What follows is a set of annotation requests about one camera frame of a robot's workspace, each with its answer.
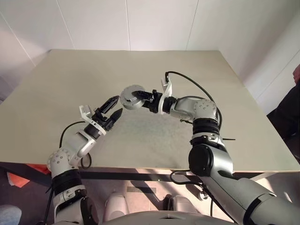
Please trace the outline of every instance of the circular disc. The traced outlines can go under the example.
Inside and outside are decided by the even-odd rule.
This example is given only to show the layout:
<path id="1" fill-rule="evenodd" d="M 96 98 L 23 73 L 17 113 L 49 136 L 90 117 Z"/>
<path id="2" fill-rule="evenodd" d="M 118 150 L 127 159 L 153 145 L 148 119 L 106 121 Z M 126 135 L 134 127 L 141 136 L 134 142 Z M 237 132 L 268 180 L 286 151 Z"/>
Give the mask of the circular disc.
<path id="1" fill-rule="evenodd" d="M 144 104 L 145 100 L 140 100 L 132 94 L 132 92 L 137 90 L 145 91 L 142 86 L 135 84 L 126 87 L 120 94 L 120 102 L 126 109 L 138 109 Z"/>

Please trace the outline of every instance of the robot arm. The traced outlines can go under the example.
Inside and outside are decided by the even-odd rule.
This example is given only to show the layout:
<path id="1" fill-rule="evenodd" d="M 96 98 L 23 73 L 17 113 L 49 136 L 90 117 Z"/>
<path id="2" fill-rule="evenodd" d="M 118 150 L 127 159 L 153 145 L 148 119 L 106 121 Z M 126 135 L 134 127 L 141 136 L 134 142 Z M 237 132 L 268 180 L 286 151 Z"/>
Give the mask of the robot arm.
<path id="1" fill-rule="evenodd" d="M 219 133 L 217 106 L 207 99 L 176 99 L 171 96 L 169 79 L 163 82 L 164 93 L 133 85 L 120 95 L 129 110 L 149 108 L 153 113 L 169 114 L 193 124 L 192 149 L 188 161 L 191 172 L 203 182 L 203 189 L 225 213 L 238 224 L 298 224 L 300 209 L 256 182 L 233 176 L 233 163 Z"/>
<path id="2" fill-rule="evenodd" d="M 88 105 L 80 106 L 81 117 L 88 123 L 83 130 L 79 130 L 66 143 L 54 152 L 48 160 L 48 169 L 52 175 L 52 189 L 54 192 L 54 221 L 58 224 L 98 224 L 95 207 L 91 199 L 86 196 L 85 186 L 82 184 L 78 163 L 89 153 L 96 140 L 105 135 L 120 118 L 122 109 L 115 111 L 110 118 L 103 116 L 118 102 L 119 96 L 114 96 L 105 102 L 92 115 Z"/>

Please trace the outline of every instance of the orange object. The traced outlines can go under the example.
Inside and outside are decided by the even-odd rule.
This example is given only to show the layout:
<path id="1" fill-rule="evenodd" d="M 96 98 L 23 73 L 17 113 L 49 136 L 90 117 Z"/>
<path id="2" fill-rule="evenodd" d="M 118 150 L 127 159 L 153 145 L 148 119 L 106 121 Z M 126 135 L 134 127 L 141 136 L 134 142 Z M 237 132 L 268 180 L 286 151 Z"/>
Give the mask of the orange object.
<path id="1" fill-rule="evenodd" d="M 46 165 L 41 164 L 27 164 L 27 166 L 30 166 L 33 169 L 36 169 L 44 174 L 49 174 L 50 171 L 48 170 Z M 15 185 L 19 188 L 23 187 L 25 184 L 27 184 L 30 180 L 25 179 L 23 177 L 17 176 L 15 174 L 12 174 L 10 172 L 7 173 L 7 177 L 9 180 L 10 185 Z"/>

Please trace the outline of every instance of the table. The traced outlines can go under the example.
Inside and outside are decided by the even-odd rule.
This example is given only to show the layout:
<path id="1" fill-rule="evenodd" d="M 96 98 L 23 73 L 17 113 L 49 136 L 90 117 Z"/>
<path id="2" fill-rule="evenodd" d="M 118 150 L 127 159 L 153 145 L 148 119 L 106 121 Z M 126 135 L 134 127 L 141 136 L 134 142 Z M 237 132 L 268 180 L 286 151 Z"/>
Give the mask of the table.
<path id="1" fill-rule="evenodd" d="M 235 172 L 297 172 L 300 166 L 219 51 L 52 50 L 0 105 L 1 161 L 45 164 L 79 105 L 101 106 L 132 84 L 162 91 L 165 71 L 200 83 L 223 115 Z M 205 95 L 171 75 L 173 95 Z M 65 134 L 72 135 L 82 124 Z M 90 152 L 93 167 L 187 169 L 192 127 L 141 108 L 123 115 Z"/>

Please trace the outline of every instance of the dark clothing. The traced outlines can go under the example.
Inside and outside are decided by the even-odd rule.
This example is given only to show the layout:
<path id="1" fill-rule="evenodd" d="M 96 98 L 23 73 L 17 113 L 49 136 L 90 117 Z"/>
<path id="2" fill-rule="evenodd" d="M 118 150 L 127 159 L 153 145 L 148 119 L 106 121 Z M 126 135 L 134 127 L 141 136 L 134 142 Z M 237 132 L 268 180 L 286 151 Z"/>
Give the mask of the dark clothing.
<path id="1" fill-rule="evenodd" d="M 300 82 L 267 115 L 296 158 L 300 158 Z"/>

